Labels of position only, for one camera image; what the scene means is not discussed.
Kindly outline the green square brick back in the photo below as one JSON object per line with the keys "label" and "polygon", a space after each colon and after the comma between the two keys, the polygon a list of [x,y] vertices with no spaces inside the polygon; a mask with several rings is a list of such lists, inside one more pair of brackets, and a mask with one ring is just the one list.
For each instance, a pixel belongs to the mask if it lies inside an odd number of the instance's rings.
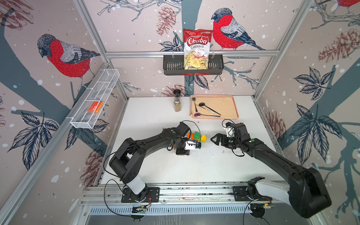
{"label": "green square brick back", "polygon": [[200,141],[201,140],[201,134],[199,132],[195,132],[193,139],[196,141]]}

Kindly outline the yellow brick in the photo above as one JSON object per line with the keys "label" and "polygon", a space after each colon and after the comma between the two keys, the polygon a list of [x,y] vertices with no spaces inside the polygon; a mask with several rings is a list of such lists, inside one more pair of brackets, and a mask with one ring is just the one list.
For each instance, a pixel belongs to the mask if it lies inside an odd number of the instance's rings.
{"label": "yellow brick", "polygon": [[200,141],[205,143],[207,141],[207,137],[202,135]]}

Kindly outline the orange brick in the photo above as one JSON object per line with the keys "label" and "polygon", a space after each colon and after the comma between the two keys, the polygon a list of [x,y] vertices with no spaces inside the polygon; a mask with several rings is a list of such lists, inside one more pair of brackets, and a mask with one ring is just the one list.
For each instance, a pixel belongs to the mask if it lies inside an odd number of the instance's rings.
{"label": "orange brick", "polygon": [[191,134],[191,135],[190,135],[190,133],[188,133],[188,134],[187,134],[187,137],[190,137],[190,139],[194,140],[194,134]]}

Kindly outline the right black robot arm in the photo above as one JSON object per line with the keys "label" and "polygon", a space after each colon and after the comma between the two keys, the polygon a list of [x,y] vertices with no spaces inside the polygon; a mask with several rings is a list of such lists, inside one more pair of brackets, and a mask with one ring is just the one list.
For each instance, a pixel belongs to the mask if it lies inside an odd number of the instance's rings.
{"label": "right black robot arm", "polygon": [[290,206],[303,218],[310,218],[332,205],[330,194],[320,172],[314,168],[304,168],[271,150],[261,140],[250,137],[243,123],[228,122],[227,128],[233,130],[232,136],[216,134],[211,141],[217,146],[235,150],[266,164],[279,174],[287,184],[268,181],[256,177],[248,181],[247,194],[251,199],[272,197]]}

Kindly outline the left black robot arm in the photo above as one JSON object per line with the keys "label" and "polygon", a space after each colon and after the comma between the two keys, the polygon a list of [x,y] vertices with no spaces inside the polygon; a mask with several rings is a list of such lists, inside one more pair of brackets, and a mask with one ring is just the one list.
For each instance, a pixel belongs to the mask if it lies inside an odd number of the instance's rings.
{"label": "left black robot arm", "polygon": [[114,156],[109,160],[109,166],[116,176],[131,190],[135,200],[140,202],[147,196],[147,185],[140,178],[139,171],[144,159],[158,150],[173,149],[176,153],[187,155],[185,149],[189,140],[189,126],[180,122],[177,127],[164,128],[158,135],[142,140],[126,139]]}

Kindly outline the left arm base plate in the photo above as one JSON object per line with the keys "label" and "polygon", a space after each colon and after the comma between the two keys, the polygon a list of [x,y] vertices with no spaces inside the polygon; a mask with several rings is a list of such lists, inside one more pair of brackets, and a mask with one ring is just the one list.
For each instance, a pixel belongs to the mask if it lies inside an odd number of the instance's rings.
{"label": "left arm base plate", "polygon": [[126,187],[123,189],[122,203],[157,203],[159,201],[159,187],[145,187],[139,194]]}

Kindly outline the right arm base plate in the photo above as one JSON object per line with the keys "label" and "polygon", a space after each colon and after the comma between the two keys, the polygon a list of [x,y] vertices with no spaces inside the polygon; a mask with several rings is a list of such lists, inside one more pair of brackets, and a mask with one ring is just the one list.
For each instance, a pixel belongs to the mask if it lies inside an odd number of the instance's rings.
{"label": "right arm base plate", "polygon": [[271,202],[272,198],[268,196],[262,196],[252,187],[248,190],[247,186],[233,186],[232,195],[236,202],[246,202],[250,200],[256,201],[268,201]]}

